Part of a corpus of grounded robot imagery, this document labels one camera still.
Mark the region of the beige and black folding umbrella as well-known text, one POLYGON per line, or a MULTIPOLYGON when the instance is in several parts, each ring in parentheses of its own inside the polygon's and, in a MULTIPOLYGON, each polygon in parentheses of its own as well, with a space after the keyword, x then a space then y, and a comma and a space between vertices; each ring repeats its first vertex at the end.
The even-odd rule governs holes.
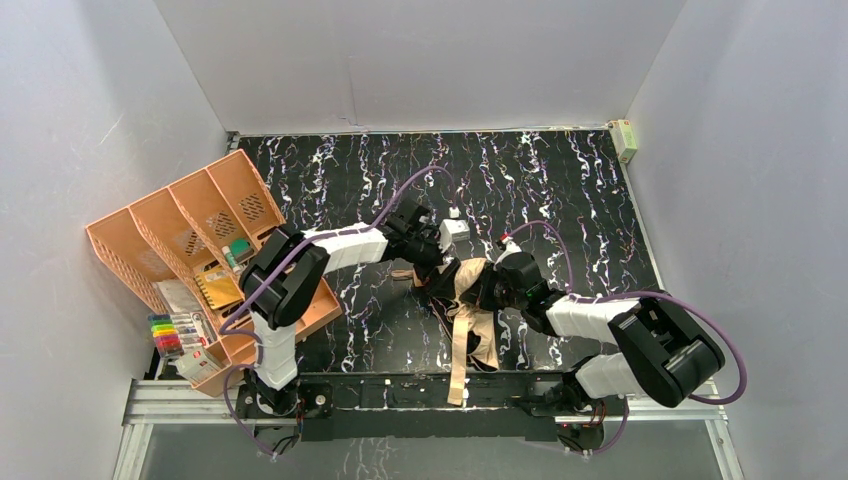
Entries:
POLYGON ((483 309, 474 300, 468 302, 461 298, 463 294, 471 291, 473 284, 482 278, 484 269, 492 263, 483 257, 456 259, 454 262, 458 269, 447 278, 447 283, 453 291, 447 296, 429 295, 428 301, 442 330, 451 341, 447 403, 461 406, 465 401, 468 371, 495 372, 499 369, 500 362, 495 334, 495 312, 483 309))

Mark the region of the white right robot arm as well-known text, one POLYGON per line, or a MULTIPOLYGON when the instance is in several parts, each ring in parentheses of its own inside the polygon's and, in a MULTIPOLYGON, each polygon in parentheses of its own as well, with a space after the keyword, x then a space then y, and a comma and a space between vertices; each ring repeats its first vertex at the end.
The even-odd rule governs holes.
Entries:
POLYGON ((591 299, 555 289, 535 258, 510 253, 482 270, 462 300, 484 310, 514 309, 552 337, 582 337, 617 347, 577 362, 563 390, 577 407, 611 396, 647 396, 673 408, 721 370, 721 347, 689 311, 665 293, 591 299))

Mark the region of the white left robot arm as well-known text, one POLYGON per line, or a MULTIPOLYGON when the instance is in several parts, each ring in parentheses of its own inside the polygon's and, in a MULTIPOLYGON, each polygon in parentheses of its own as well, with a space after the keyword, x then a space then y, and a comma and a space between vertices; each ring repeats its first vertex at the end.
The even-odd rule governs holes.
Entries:
POLYGON ((455 239, 468 235, 458 218, 435 224, 426 207, 405 199, 374 225, 298 231, 277 227, 239 279, 256 337, 256 359, 245 375, 253 396, 286 414, 296 403, 297 323, 311 307, 323 277, 347 267, 396 259, 419 278, 440 271, 455 239))

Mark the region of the green eraser block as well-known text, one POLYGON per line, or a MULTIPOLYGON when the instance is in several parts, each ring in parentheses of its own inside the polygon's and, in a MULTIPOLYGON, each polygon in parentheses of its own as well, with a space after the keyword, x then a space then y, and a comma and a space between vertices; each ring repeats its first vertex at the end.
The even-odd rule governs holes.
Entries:
POLYGON ((230 245, 229 249, 236 259, 237 262, 241 263, 249 259, 254 252, 254 249, 250 242, 244 238, 239 238, 234 240, 230 245))

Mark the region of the white green box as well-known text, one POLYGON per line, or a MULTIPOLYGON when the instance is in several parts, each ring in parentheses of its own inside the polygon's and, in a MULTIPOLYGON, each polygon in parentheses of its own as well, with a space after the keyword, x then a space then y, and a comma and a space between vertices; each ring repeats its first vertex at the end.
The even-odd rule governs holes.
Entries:
POLYGON ((638 152, 638 141, 632 122, 627 119, 612 120, 609 122, 609 129, 617 159, 622 163, 629 163, 638 152))

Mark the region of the glue stick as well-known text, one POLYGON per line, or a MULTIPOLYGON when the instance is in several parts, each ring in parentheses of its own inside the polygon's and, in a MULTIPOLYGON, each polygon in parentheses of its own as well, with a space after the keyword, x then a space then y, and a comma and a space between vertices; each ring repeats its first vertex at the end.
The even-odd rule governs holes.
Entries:
POLYGON ((222 254, 223 254, 228 266, 231 268, 231 270, 235 273, 238 273, 240 271, 240 264, 237 262, 237 260, 234 256, 234 254, 232 253, 232 250, 230 249, 230 247, 229 246, 223 246, 221 248, 221 251, 222 251, 222 254))

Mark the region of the yellow spiral notebook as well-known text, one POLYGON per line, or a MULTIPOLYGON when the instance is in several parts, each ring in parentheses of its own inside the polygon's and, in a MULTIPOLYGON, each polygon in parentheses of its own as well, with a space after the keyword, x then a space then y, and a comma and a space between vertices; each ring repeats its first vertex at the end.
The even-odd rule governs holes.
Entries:
POLYGON ((197 273, 194 281, 213 310, 223 309, 242 299, 239 288, 221 265, 197 273))

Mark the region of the orange plastic desk organizer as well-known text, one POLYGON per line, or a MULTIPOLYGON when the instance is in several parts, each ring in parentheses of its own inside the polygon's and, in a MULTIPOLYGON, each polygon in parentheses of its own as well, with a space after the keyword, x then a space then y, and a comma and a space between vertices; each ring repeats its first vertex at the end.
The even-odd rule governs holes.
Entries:
POLYGON ((153 313, 190 306, 219 329, 235 307, 211 306, 197 278, 212 270, 237 282, 226 248, 244 240, 256 253, 283 222, 256 167, 237 150, 89 224, 86 232, 100 261, 153 313))

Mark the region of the small white red box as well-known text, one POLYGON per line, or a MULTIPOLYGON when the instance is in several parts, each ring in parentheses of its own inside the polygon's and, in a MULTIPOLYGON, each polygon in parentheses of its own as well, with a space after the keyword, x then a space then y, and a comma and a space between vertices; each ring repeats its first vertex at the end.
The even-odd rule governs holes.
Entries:
POLYGON ((176 359, 178 374, 192 385, 199 385, 223 369, 223 364, 205 348, 185 350, 176 359))

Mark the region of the coloured marker set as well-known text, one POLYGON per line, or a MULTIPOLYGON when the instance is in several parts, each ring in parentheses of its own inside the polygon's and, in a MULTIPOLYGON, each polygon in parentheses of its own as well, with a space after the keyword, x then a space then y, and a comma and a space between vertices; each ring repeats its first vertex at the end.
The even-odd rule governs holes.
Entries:
POLYGON ((177 358, 186 350, 206 348, 217 340, 203 312, 151 314, 147 317, 154 344, 161 358, 177 358))

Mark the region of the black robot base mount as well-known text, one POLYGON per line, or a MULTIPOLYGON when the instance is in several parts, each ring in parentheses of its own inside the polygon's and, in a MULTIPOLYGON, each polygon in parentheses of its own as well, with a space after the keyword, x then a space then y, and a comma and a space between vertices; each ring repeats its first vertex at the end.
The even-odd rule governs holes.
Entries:
POLYGON ((280 391, 254 373, 233 396, 238 418, 257 426, 291 422, 302 440, 365 437, 519 437, 599 447, 607 406, 578 393, 560 372, 471 373, 460 405, 448 403, 447 373, 304 373, 280 391))

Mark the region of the aluminium frame rail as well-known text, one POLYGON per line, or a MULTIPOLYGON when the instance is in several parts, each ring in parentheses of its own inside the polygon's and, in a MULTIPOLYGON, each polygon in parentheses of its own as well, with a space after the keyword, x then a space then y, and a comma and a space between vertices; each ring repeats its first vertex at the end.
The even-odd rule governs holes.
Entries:
MULTIPOLYGON (((674 409, 647 398, 629 401, 629 421, 692 420, 706 423, 721 476, 742 479, 744 473, 728 430, 722 406, 685 400, 674 409)), ((132 381, 122 421, 119 453, 112 477, 138 479, 152 427, 160 424, 226 424, 231 416, 221 397, 209 397, 178 380, 132 381)))

